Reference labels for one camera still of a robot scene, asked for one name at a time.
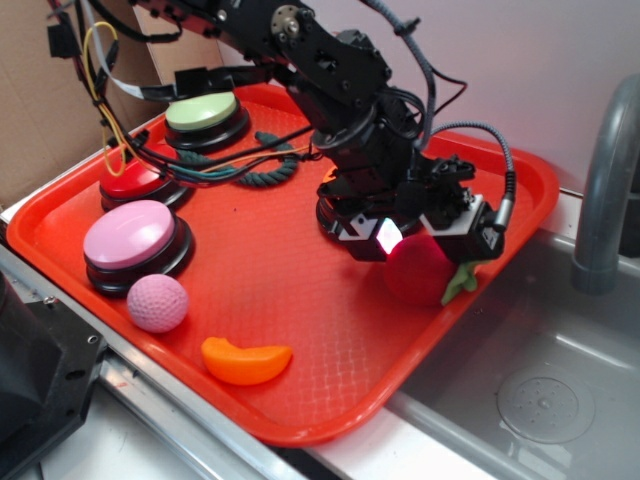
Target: yellow wire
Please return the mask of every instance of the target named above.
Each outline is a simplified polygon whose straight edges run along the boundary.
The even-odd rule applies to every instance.
[[[86,35],[84,37],[83,53],[82,53],[82,64],[83,64],[84,70],[86,72],[87,84],[89,86],[89,91],[91,93],[91,98],[93,99],[94,102],[97,102],[98,110],[100,110],[100,113],[102,114],[103,118],[109,124],[109,127],[110,127],[111,131],[113,132],[113,134],[115,136],[116,142],[118,143],[118,145],[120,147],[121,161],[120,161],[119,168],[117,170],[115,170],[113,168],[113,165],[111,164],[111,162],[109,160],[109,157],[108,157],[107,137],[106,137],[106,128],[107,127],[104,126],[103,130],[102,130],[102,147],[103,147],[103,150],[104,150],[104,163],[105,163],[105,166],[107,167],[107,170],[109,171],[109,173],[111,175],[113,175],[114,177],[119,177],[124,173],[125,168],[127,166],[127,163],[126,163],[126,160],[127,160],[126,149],[123,147],[123,145],[127,145],[129,150],[131,150],[131,149],[130,149],[130,146],[125,141],[125,135],[123,134],[122,130],[120,129],[120,126],[118,125],[118,122],[116,122],[113,113],[109,110],[109,108],[107,108],[107,106],[104,103],[100,103],[101,102],[100,96],[96,92],[96,88],[95,88],[95,85],[93,83],[93,79],[91,78],[91,75],[89,75],[89,41],[91,39],[91,36],[93,35],[94,29],[99,28],[99,27],[107,28],[111,32],[111,35],[113,36],[114,40],[118,40],[118,32],[116,31],[116,29],[111,24],[109,24],[107,22],[97,22],[97,23],[95,23],[91,28],[89,28],[87,30],[87,33],[86,33]]]

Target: stainless steel sink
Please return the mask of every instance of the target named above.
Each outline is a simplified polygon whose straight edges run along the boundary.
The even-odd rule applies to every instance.
[[[640,478],[640,268],[570,285],[573,244],[539,232],[388,407],[502,478]]]

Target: pink ball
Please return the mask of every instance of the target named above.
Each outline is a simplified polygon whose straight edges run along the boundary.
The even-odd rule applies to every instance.
[[[138,327],[151,333],[164,333],[184,320],[189,296],[176,279],[167,275],[148,275],[129,290],[127,307]]]

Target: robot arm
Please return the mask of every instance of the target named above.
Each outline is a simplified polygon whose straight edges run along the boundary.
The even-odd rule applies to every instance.
[[[419,151],[425,133],[416,116],[423,120],[428,112],[414,95],[388,85],[391,69],[365,34],[334,36],[297,0],[139,4],[152,16],[220,39],[255,64],[177,72],[178,97],[272,78],[286,88],[315,130],[315,147],[336,166],[334,179],[318,188],[318,220],[354,258],[386,259],[377,241],[385,219],[405,234],[424,224],[456,263],[502,253],[504,225],[495,223],[495,212],[481,197],[460,185],[473,178],[473,165],[455,156],[429,159]],[[147,91],[150,98],[156,94]]]

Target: pink button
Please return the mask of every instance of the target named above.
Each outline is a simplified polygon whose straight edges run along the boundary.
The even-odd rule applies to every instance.
[[[148,260],[169,242],[175,222],[155,200],[121,205],[103,215],[84,237],[84,253],[98,268],[117,270]]]

